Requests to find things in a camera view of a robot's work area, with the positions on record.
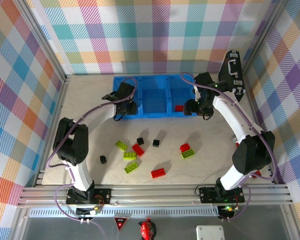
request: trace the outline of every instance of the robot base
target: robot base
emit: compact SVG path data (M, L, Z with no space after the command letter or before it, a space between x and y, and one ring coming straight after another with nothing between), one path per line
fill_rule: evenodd
M94 189L94 197L91 200L84 199L81 197L73 188L69 188L67 190L67 205L99 205L101 204L109 204L111 199L111 189L109 188L95 188Z
M218 194L214 187L200 187L200 202L202 204L219 204L219 203L244 203L245 197L242 188L235 188L233 190L227 191L227 196L219 199Z

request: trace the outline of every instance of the gray floor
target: gray floor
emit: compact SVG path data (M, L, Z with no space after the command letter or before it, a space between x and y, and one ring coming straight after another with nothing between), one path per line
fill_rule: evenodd
M196 240L197 225L223 225L226 240L288 240L288 232L280 206L249 206L233 222L221 223L217 217L152 217L157 228L155 240ZM32 217L28 220L25 240L140 240L140 218L127 220L118 232L112 217L94 220L93 224L80 224L65 217Z

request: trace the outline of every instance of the green lego brick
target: green lego brick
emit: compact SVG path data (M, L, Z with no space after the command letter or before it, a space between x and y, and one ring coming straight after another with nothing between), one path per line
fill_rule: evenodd
M128 146L125 145L122 141L117 141L115 145L124 152L128 149Z
M138 164L136 162L133 162L129 166L127 166L124 170L128 174L128 173L132 172L133 170L135 170L137 167L139 167Z
M136 160L137 154L136 154L136 152L124 152L123 159L124 160Z
M195 155L195 151L193 149L190 149L188 151L185 151L185 152L181 153L181 156L182 156L183 159L190 158L193 155Z

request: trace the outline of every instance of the beige tabletop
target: beige tabletop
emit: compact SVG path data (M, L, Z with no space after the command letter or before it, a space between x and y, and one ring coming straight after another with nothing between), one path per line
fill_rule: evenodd
M101 97L112 92L113 75L73 76L65 97L62 117L75 118L100 104ZM247 96L241 105L252 117ZM213 117L205 121L202 117L122 119L106 120L89 136L89 153L85 159L88 170L96 184L214 184L232 165L232 154L236 147L232 141L234 133L223 116L215 110ZM120 140L129 146L143 137L145 150L136 162L139 167L127 174L124 168L131 161L123 160L123 151L115 146ZM152 146L154 139L159 147ZM180 146L188 143L195 156L182 159ZM101 164L100 156L106 157ZM59 162L57 156L52 164ZM152 179L151 171L164 168L166 175ZM261 171L269 176L267 167ZM63 167L45 170L42 184L67 184L71 179ZM247 183L268 183L262 179L249 179Z

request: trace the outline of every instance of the warning triangle sticker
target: warning triangle sticker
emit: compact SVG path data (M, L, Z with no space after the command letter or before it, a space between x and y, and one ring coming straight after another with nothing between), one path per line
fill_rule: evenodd
M128 220L128 217L114 217L116 226L118 227L118 230L120 231L121 228L124 226L126 221Z

